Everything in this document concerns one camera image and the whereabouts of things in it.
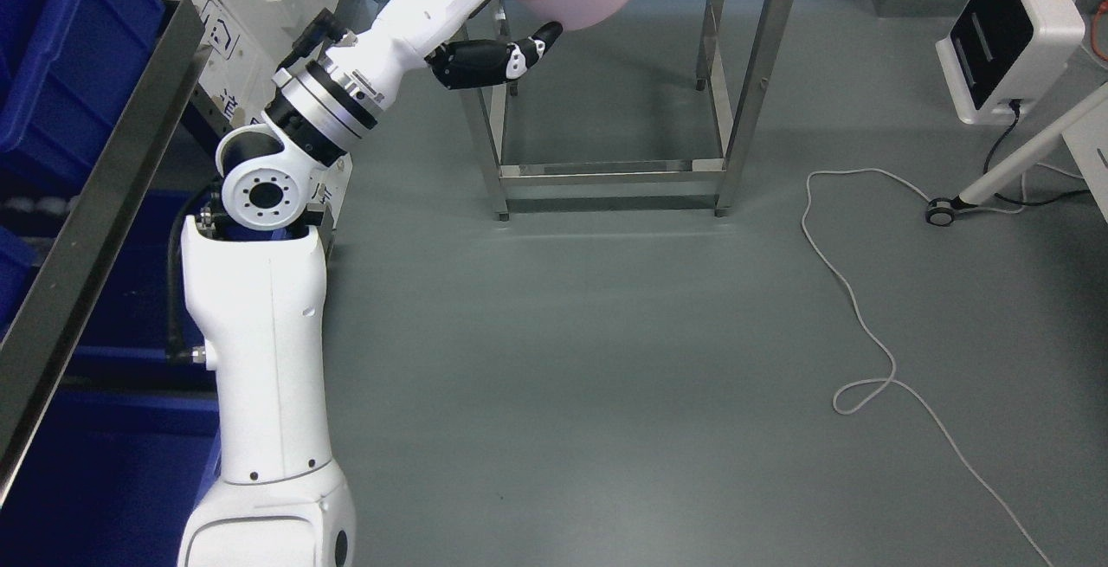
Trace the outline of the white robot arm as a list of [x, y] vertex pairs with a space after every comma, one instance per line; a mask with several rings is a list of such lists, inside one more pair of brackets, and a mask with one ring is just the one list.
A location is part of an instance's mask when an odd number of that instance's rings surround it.
[[425, 30], [380, 14], [297, 74], [274, 74], [257, 124], [219, 141], [214, 209], [243, 240], [184, 217], [184, 302], [216, 377], [219, 473], [184, 527], [179, 566], [352, 566], [352, 489], [335, 457], [322, 365], [327, 259], [305, 220], [324, 174], [357, 148], [409, 71], [460, 27]]

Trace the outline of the black white robotic hand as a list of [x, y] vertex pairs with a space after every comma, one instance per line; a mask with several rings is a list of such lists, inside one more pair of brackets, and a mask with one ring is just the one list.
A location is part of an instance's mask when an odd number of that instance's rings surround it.
[[369, 30], [327, 59], [355, 83], [355, 97], [389, 109], [408, 71], [431, 68], [447, 89], [491, 87], [517, 81], [548, 53], [564, 27], [550, 22], [519, 40], [451, 37], [488, 0], [389, 0]]

